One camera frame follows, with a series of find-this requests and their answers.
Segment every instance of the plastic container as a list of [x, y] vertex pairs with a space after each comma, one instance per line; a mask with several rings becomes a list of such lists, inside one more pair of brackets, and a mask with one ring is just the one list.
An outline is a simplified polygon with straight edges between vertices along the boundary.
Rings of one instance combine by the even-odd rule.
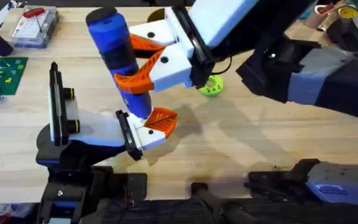
[[22, 17], [16, 28], [11, 32], [11, 44], [15, 47], [44, 49], [47, 47], [51, 34], [59, 20], [55, 6], [25, 6], [24, 11], [42, 7], [45, 13], [37, 18]]

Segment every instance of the cable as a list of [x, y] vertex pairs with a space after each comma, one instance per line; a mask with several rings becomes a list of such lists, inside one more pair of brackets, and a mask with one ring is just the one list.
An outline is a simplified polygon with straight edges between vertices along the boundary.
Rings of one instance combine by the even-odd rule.
[[127, 206], [122, 212], [121, 212], [121, 216], [119, 217], [117, 224], [120, 224], [122, 219], [124, 218], [124, 215], [127, 213], [129, 207]]
[[225, 68], [223, 71], [220, 71], [220, 72], [213, 72], [213, 73], [211, 73], [211, 75], [220, 75], [220, 74], [227, 72], [229, 70], [229, 68], [231, 67], [232, 61], [233, 61], [233, 57], [230, 56], [230, 62], [229, 62], [229, 65], [227, 66], [227, 68]]

